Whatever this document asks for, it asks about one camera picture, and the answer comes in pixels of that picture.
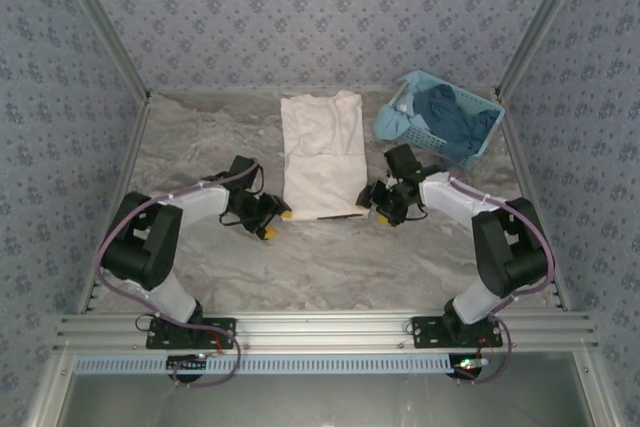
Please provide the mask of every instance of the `gray marble surface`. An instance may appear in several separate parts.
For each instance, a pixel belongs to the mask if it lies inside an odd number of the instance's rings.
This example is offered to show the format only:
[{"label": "gray marble surface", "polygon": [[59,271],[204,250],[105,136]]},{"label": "gray marble surface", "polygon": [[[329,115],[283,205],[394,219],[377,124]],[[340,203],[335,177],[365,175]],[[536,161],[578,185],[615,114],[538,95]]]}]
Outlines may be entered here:
[{"label": "gray marble surface", "polygon": [[[265,191],[281,195],[280,98],[299,93],[154,95],[131,189],[169,192],[225,170],[235,155],[243,155],[264,167]],[[363,93],[370,181],[386,171],[383,152],[392,144],[373,138],[373,123],[391,95]],[[425,152],[417,156],[423,163],[435,161]],[[463,179],[494,195],[519,196],[500,130]],[[373,214],[364,220],[276,219],[272,225],[280,234],[269,242],[240,226],[223,227],[217,218],[189,226],[181,232],[175,272],[205,309],[218,311],[441,308],[476,276],[470,232],[437,211],[396,228],[378,223]],[[541,307],[550,299],[546,293],[519,306]],[[139,310],[107,293],[97,306]]]}]

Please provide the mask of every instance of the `patterned wallpaper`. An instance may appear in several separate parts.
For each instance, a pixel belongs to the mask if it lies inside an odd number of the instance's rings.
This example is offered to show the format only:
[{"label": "patterned wallpaper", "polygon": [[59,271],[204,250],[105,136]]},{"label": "patterned wallpaper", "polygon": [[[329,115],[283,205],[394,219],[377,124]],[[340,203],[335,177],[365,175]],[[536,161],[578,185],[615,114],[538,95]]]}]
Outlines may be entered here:
[{"label": "patterned wallpaper", "polygon": [[640,2],[567,0],[509,105],[576,308],[640,425]]},{"label": "patterned wallpaper", "polygon": [[101,0],[152,89],[495,85],[540,0]]},{"label": "patterned wallpaper", "polygon": [[0,0],[0,425],[75,309],[138,108],[75,0]]}]

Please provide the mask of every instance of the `towel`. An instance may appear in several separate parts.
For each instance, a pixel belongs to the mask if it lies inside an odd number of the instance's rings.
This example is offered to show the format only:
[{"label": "towel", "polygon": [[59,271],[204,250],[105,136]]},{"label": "towel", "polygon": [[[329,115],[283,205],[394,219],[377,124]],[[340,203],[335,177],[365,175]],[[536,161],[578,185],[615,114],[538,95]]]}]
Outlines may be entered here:
[{"label": "towel", "polygon": [[284,201],[289,220],[365,216],[356,206],[367,183],[362,97],[301,95],[280,101]]}]

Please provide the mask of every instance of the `blue laundry basket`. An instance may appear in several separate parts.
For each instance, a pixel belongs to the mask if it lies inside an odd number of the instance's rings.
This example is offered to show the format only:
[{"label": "blue laundry basket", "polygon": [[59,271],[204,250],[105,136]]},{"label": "blue laundry basket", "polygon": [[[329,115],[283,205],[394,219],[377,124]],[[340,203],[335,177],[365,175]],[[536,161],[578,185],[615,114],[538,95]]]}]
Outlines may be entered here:
[{"label": "blue laundry basket", "polygon": [[[500,126],[500,122],[502,122],[502,119],[504,118],[504,108],[497,104],[494,104],[493,102],[483,99],[482,97],[478,97],[477,95],[474,95],[471,92],[467,92],[466,90],[461,89],[460,87],[456,87],[455,85],[450,84],[449,82],[445,82],[444,80],[439,79],[433,75],[429,75],[426,72],[424,72],[423,74],[424,75],[421,80],[421,85],[425,85],[425,88],[421,90],[428,90],[431,87],[435,87],[436,85],[446,84],[453,89],[453,92],[456,94],[456,102],[467,113],[477,114],[485,110],[496,110],[499,112],[498,118],[493,124],[493,127],[491,127],[491,130],[487,134],[487,137],[484,139],[484,142],[482,143],[482,146],[480,147],[478,152],[460,161],[460,164],[462,166],[469,167],[471,164],[473,164],[473,162],[475,162],[478,158],[482,156],[482,154],[487,148],[487,145],[489,145],[489,140],[491,140],[491,136],[496,131],[496,129]],[[400,86],[398,91],[395,93],[395,95],[393,96],[391,101],[393,102],[392,106],[394,109],[396,108],[398,99],[401,97],[401,95],[404,93],[405,89],[407,88],[407,85],[408,83],[404,82]],[[402,135],[402,137],[400,137],[400,140],[413,144],[417,147],[421,147],[427,150],[432,150],[435,152],[442,152],[443,146],[447,143],[446,140],[442,140],[441,138],[436,137],[428,130],[420,129],[414,126],[409,127],[405,131],[405,133]]]}]

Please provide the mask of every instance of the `blue cloth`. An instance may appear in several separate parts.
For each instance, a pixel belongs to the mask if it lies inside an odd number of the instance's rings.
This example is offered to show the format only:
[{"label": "blue cloth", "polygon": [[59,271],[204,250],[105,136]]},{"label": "blue cloth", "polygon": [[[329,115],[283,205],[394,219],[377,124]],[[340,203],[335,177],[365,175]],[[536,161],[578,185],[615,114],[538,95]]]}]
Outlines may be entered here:
[{"label": "blue cloth", "polygon": [[406,93],[380,109],[373,133],[378,140],[396,140],[411,126],[429,130],[424,119],[413,112],[413,94]]},{"label": "blue cloth", "polygon": [[396,140],[411,126],[429,130],[424,119],[413,110],[413,96],[416,92],[427,90],[435,84],[430,82],[421,70],[403,75],[398,82],[406,82],[407,88],[397,101],[392,100],[380,109],[373,125],[373,133],[378,140]]},{"label": "blue cloth", "polygon": [[446,84],[415,93],[413,112],[422,117],[433,135],[447,141],[442,153],[456,160],[466,159],[480,150],[499,116],[495,110],[468,114],[456,102],[451,86]]}]

